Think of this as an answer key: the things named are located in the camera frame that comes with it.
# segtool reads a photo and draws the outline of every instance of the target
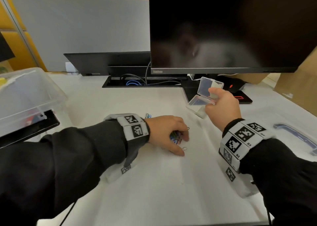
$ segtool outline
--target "person's left hand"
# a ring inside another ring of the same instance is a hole
[[[145,122],[147,122],[150,127],[149,143],[167,149],[176,155],[185,155],[182,148],[170,140],[170,134],[176,130],[182,132],[183,140],[189,140],[188,128],[182,118],[174,116],[160,116],[156,118],[146,118]]]

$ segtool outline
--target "black sleeve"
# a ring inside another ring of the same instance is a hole
[[[223,136],[237,122],[228,124]],[[317,163],[298,158],[278,139],[267,139],[240,161],[275,217],[273,225],[317,225]]]
[[[66,128],[38,143],[0,149],[1,220],[8,216],[12,225],[35,225],[38,219],[55,217],[96,187],[101,174],[126,154],[117,120]]]

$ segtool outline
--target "blue cable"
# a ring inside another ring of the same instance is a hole
[[[137,86],[140,86],[140,84],[136,84],[135,82],[131,82],[131,83],[129,83],[129,84],[126,84],[126,86],[129,86],[129,85],[137,85]]]
[[[130,82],[135,82],[135,83],[138,83],[138,85],[141,85],[141,83],[138,82],[137,80],[129,80],[129,81],[127,81],[127,83],[125,85],[127,86]]]

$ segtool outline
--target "gray partition panel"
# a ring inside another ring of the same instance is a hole
[[[150,51],[148,0],[13,0],[48,71],[64,53]]]

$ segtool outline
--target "white tabletop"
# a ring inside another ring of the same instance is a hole
[[[99,123],[111,113],[180,116],[190,127],[190,141],[182,142],[187,147],[185,157],[144,146],[138,164],[111,184],[101,181],[79,199],[64,226],[267,222],[259,193],[242,199],[228,184],[217,164],[221,132],[208,118],[202,120],[185,107],[182,88],[102,88],[106,76],[50,76],[69,96],[69,116],[76,127]],[[285,108],[302,120],[312,116],[265,83],[247,84],[244,92],[253,103],[241,105],[242,116],[265,106]],[[38,225],[59,225],[69,208]]]

